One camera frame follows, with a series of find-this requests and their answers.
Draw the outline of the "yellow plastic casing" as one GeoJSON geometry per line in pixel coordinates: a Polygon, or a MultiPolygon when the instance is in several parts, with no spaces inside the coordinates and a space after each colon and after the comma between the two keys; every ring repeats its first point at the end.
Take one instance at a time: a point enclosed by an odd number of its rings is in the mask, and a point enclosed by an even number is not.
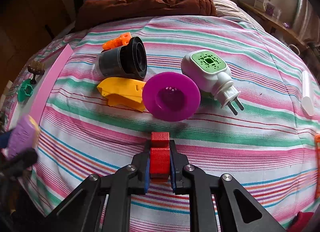
{"type": "Polygon", "coordinates": [[[121,77],[109,77],[97,85],[99,93],[107,99],[108,106],[126,106],[136,111],[143,112],[142,93],[144,81],[121,77]]]}

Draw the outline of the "wooden side shelf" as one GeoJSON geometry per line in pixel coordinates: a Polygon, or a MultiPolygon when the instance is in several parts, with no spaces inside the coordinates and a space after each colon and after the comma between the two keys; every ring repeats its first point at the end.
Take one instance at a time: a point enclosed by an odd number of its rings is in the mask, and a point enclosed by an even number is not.
{"type": "Polygon", "coordinates": [[[279,33],[283,36],[284,40],[287,44],[295,45],[300,52],[303,52],[308,49],[308,45],[298,39],[297,34],[284,26],[284,24],[280,21],[275,19],[272,16],[265,14],[254,8],[253,6],[238,0],[238,6],[243,9],[246,13],[252,13],[255,16],[259,17],[259,19],[263,22],[263,28],[270,34],[272,33],[279,33]]]}

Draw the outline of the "orange plastic connector block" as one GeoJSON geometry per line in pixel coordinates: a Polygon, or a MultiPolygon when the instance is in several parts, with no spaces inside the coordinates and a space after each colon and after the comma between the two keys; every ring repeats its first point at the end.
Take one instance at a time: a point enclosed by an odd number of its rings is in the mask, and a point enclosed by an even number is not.
{"type": "Polygon", "coordinates": [[[121,34],[119,37],[108,40],[102,45],[103,51],[108,51],[113,48],[117,48],[120,46],[126,46],[129,44],[129,41],[131,40],[132,35],[130,32],[126,32],[124,34],[121,34]]]}

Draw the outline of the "green plastic flanged piece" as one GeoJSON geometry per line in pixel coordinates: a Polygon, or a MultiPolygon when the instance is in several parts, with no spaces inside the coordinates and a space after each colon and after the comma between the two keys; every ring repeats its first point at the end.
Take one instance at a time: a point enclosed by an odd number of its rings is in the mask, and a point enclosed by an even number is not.
{"type": "Polygon", "coordinates": [[[17,93],[17,100],[18,102],[23,102],[25,99],[28,99],[33,94],[33,86],[31,84],[31,79],[27,79],[22,82],[20,89],[17,93]]]}

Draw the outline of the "purple box on shelf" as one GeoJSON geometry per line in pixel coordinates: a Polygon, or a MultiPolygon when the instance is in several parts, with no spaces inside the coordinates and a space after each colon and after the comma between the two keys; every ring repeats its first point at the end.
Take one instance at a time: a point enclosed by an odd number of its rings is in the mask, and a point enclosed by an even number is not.
{"type": "Polygon", "coordinates": [[[272,3],[268,2],[266,4],[265,14],[267,14],[268,16],[273,16],[274,9],[275,6],[272,3]]]}

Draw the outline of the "white green plug-in diffuser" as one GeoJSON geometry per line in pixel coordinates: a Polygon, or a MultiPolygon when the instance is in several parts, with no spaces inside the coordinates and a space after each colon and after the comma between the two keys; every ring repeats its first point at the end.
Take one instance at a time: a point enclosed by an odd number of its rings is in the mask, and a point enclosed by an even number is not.
{"type": "Polygon", "coordinates": [[[181,61],[181,71],[188,76],[202,92],[212,95],[221,107],[228,107],[234,115],[238,112],[232,103],[243,111],[238,91],[234,86],[231,69],[216,53],[201,49],[186,54],[181,61]]]}

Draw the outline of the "striped pink green bedspread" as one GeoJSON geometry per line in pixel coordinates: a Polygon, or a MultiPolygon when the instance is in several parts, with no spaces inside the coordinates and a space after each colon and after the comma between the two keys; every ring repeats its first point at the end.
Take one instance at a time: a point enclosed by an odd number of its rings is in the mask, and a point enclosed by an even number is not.
{"type": "Polygon", "coordinates": [[[110,175],[129,164],[153,132],[168,132],[178,152],[206,173],[231,174],[284,228],[319,207],[319,85],[310,77],[310,116],[301,105],[307,65],[263,29],[236,17],[128,19],[68,34],[31,61],[47,61],[67,45],[73,53],[43,109],[39,160],[20,179],[17,213],[39,223],[90,174],[110,175]],[[152,104],[142,112],[109,106],[98,90],[103,43],[126,32],[145,47],[152,104]],[[229,67],[237,101],[222,106],[208,92],[191,110],[191,93],[169,78],[181,73],[187,54],[194,69],[229,67]]]}

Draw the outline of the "magenta plastic funnel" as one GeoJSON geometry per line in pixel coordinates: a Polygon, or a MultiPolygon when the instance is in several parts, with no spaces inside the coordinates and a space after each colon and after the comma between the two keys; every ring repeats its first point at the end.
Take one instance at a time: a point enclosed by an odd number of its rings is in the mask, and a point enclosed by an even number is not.
{"type": "Polygon", "coordinates": [[[199,88],[189,77],[175,72],[158,73],[145,84],[142,93],[145,108],[157,119],[182,121],[199,108],[199,88]]]}

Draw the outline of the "pink white cardboard box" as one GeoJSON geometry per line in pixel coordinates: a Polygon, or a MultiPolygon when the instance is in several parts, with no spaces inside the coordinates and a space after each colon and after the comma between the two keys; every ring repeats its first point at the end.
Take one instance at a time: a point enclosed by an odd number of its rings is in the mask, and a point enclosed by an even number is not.
{"type": "Polygon", "coordinates": [[[46,57],[44,62],[47,65],[44,76],[38,78],[31,97],[19,102],[17,95],[14,95],[12,107],[5,120],[5,131],[14,128],[17,122],[25,115],[31,116],[37,124],[40,123],[44,107],[55,82],[72,54],[73,49],[67,44],[46,57]]]}

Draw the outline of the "brown peg board toy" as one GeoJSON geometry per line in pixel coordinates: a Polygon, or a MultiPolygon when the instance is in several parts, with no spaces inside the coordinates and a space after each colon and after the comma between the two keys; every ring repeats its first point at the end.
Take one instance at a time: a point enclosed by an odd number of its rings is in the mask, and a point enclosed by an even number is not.
{"type": "Polygon", "coordinates": [[[44,69],[45,64],[41,61],[32,61],[29,66],[27,67],[28,72],[33,74],[33,77],[30,80],[31,85],[35,85],[37,83],[36,81],[36,76],[37,75],[44,75],[45,69],[44,69]]]}

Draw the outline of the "red plastic clip block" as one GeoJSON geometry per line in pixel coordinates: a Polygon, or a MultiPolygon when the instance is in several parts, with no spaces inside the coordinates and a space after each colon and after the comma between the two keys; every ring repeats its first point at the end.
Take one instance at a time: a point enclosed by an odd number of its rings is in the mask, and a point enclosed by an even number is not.
{"type": "Polygon", "coordinates": [[[150,148],[150,179],[167,182],[170,175],[170,138],[168,132],[152,132],[150,148]]]}

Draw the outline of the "black grey filter cup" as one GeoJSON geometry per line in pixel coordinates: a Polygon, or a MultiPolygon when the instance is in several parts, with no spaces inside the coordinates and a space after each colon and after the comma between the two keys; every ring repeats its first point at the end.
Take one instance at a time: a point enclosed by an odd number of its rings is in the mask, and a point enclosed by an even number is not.
{"type": "Polygon", "coordinates": [[[142,80],[147,72],[147,59],[142,40],[135,36],[125,46],[102,51],[95,59],[95,70],[101,77],[142,80]]]}

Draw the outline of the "purple oval perforated case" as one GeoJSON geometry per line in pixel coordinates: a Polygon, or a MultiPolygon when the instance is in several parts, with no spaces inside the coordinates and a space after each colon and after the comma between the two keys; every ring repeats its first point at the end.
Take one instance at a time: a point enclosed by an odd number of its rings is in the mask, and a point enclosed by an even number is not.
{"type": "Polygon", "coordinates": [[[23,116],[12,130],[8,140],[7,157],[12,159],[26,149],[34,149],[39,140],[40,128],[29,115],[23,116]]]}

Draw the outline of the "translucent white plastic tube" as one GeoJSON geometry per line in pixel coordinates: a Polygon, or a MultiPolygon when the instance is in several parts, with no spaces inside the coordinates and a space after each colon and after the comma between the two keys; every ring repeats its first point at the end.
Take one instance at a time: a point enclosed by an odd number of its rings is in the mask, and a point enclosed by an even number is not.
{"type": "Polygon", "coordinates": [[[307,71],[302,72],[302,99],[301,105],[303,110],[309,115],[314,115],[313,105],[313,87],[309,73],[307,71]]]}

